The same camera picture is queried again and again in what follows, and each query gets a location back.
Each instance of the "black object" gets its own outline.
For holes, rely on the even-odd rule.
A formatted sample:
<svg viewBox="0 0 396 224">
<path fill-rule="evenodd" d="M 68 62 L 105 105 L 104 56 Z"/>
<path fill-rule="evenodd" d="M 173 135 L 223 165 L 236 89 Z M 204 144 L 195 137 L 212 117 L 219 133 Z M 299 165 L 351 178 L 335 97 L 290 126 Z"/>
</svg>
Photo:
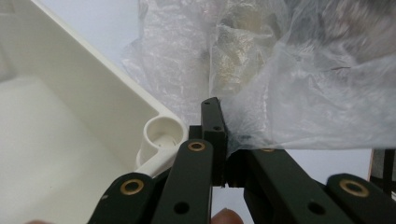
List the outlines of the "black object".
<svg viewBox="0 0 396 224">
<path fill-rule="evenodd" d="M 89 223 L 210 223 L 211 187 L 226 182 L 245 189 L 255 223 L 395 223 L 396 203 L 356 176 L 321 186 L 282 149 L 238 150 L 226 161 L 217 98 L 202 103 L 202 125 L 191 126 L 189 138 L 170 171 L 118 178 Z"/>
</svg>

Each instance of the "brass ring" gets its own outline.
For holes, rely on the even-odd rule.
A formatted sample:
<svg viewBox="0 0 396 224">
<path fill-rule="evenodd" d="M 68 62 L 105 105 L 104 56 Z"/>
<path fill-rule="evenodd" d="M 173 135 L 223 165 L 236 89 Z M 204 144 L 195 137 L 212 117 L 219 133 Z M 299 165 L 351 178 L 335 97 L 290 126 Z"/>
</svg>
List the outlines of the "brass ring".
<svg viewBox="0 0 396 224">
<path fill-rule="evenodd" d="M 202 151 L 205 149 L 205 144 L 200 143 L 200 142 L 192 142 L 192 143 L 189 143 L 188 148 L 191 151 Z"/>
<path fill-rule="evenodd" d="M 129 184 L 133 184 L 133 183 L 137 184 L 137 188 L 133 188 L 133 189 L 127 188 Z M 140 190 L 142 190 L 144 186 L 145 184 L 143 183 L 143 181 L 139 179 L 130 179 L 122 183 L 120 191 L 122 194 L 125 195 L 133 195 L 140 192 Z"/>
<path fill-rule="evenodd" d="M 354 186 L 355 188 L 358 188 L 358 190 L 352 189 L 349 186 Z M 369 190 L 366 187 L 354 180 L 342 179 L 340 181 L 340 187 L 344 191 L 361 198 L 365 198 L 370 194 Z"/>
<path fill-rule="evenodd" d="M 273 148 L 262 148 L 263 152 L 273 152 L 275 151 Z"/>
</svg>

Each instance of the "white plastic container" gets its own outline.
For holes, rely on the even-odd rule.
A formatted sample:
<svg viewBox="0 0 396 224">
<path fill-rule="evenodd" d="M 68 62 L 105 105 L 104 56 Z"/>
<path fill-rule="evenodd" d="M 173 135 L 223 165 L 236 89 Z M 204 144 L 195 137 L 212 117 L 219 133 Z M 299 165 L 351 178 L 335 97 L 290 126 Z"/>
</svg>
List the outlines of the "white plastic container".
<svg viewBox="0 0 396 224">
<path fill-rule="evenodd" d="M 155 176 L 186 138 L 44 6 L 0 0 L 0 223 L 86 223 L 115 178 Z"/>
</svg>

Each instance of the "crumpled plastic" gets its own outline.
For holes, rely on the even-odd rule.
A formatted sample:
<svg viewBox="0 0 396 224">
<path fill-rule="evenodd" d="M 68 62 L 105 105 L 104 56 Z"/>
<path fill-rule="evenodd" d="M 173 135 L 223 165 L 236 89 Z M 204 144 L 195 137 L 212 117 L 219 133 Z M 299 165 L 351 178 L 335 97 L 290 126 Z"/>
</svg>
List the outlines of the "crumpled plastic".
<svg viewBox="0 0 396 224">
<path fill-rule="evenodd" d="M 237 149 L 396 147 L 396 4 L 141 0 L 130 76 L 187 124 L 218 96 Z"/>
<path fill-rule="evenodd" d="M 229 150 L 396 147 L 395 4 L 305 0 L 291 12 L 260 73 L 221 101 Z"/>
<path fill-rule="evenodd" d="M 219 4 L 209 0 L 140 0 L 140 37 L 125 48 L 128 74 L 187 124 L 201 123 L 208 98 L 208 34 Z"/>
</svg>

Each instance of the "white surface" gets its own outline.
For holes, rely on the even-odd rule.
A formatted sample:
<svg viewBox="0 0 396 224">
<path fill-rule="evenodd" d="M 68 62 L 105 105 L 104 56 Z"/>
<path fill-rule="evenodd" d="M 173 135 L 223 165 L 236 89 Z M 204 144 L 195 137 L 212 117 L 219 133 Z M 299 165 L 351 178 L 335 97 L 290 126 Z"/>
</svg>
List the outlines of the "white surface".
<svg viewBox="0 0 396 224">
<path fill-rule="evenodd" d="M 136 0 L 43 0 L 47 6 L 76 29 L 104 55 L 120 66 L 122 48 L 137 37 Z M 291 156 L 316 180 L 350 173 L 367 179 L 371 150 L 293 150 Z M 223 207 L 238 211 L 251 223 L 238 189 L 214 189 L 213 213 Z"/>
<path fill-rule="evenodd" d="M 142 142 L 158 153 L 136 171 L 155 175 L 187 129 L 50 11 L 13 3 L 0 13 L 0 223 L 86 223 Z"/>
</svg>

